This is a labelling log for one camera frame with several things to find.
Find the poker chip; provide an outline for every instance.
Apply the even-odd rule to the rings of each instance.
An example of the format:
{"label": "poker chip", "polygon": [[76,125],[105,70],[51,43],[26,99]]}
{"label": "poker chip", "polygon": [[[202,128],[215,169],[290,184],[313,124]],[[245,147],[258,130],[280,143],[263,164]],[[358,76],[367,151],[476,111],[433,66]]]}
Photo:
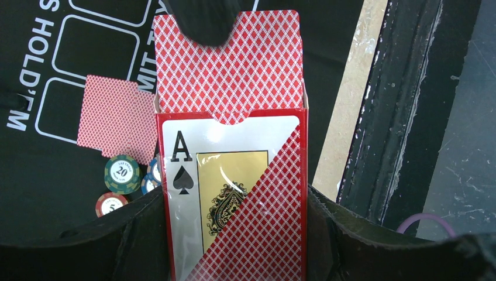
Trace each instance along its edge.
{"label": "poker chip", "polygon": [[139,189],[141,172],[129,155],[112,157],[105,165],[105,185],[116,194],[129,194]]}
{"label": "poker chip", "polygon": [[129,202],[126,197],[113,192],[107,192],[98,199],[97,205],[95,206],[95,212],[97,212],[98,217],[101,217],[107,215],[111,211],[121,208],[127,203]]}
{"label": "poker chip", "polygon": [[154,190],[156,187],[157,186],[150,180],[150,175],[145,175],[145,177],[141,181],[141,192],[143,193],[143,195]]}
{"label": "poker chip", "polygon": [[160,173],[159,161],[157,157],[153,158],[153,160],[150,162],[150,165],[148,165],[147,172],[151,182],[154,185],[159,186],[162,184],[162,176]]}

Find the red poker chip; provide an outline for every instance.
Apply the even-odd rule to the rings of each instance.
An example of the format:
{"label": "red poker chip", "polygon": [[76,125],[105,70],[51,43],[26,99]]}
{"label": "red poker chip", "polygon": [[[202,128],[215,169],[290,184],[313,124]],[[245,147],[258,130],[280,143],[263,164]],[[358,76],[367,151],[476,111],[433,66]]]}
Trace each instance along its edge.
{"label": "red poker chip", "polygon": [[97,201],[95,211],[97,212],[97,216],[101,217],[103,215],[107,215],[108,213],[114,210],[117,210],[118,208],[121,208],[127,203],[129,202],[126,199],[126,197],[113,192],[108,192],[100,196],[100,198]]}

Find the black metal frame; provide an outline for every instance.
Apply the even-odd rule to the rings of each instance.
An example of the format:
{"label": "black metal frame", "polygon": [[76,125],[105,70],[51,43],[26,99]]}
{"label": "black metal frame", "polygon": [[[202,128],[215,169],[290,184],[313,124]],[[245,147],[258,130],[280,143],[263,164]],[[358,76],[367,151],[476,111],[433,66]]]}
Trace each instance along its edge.
{"label": "black metal frame", "polygon": [[479,6],[388,3],[339,204],[392,229],[422,211]]}

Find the black glove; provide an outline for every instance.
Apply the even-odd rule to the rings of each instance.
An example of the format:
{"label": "black glove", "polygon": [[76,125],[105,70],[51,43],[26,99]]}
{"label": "black glove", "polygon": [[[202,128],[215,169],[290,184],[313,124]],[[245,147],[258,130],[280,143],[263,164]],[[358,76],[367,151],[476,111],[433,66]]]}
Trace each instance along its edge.
{"label": "black glove", "polygon": [[206,46],[224,44],[241,11],[238,0],[169,0],[182,33]]}

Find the ace of spades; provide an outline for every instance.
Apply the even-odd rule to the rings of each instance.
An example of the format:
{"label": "ace of spades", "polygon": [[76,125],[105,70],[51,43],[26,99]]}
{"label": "ace of spades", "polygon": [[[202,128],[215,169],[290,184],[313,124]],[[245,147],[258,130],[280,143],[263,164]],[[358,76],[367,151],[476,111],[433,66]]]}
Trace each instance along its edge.
{"label": "ace of spades", "polygon": [[[184,142],[184,137],[182,136],[182,132],[178,131],[177,136],[175,139],[175,145],[174,145],[174,152],[173,156],[171,158],[171,162],[179,162],[179,158],[177,158],[177,153],[185,153],[186,158],[184,158],[184,161],[191,162],[193,161],[193,158],[190,155],[190,152],[188,151],[188,147],[186,146],[186,143]],[[173,186],[177,190],[181,190],[179,192],[180,195],[186,195],[189,194],[187,189],[192,189],[194,185],[193,178],[191,175],[186,171],[184,166],[181,165],[179,168],[179,171],[177,171],[177,174],[174,177],[173,181]]]}
{"label": "ace of spades", "polygon": [[[184,280],[208,250],[215,239],[209,232],[226,223],[209,218],[236,211],[239,204],[228,203],[250,193],[298,125],[293,115],[248,117],[236,125],[209,118],[161,124],[177,280]],[[245,194],[230,197],[229,190]]]}

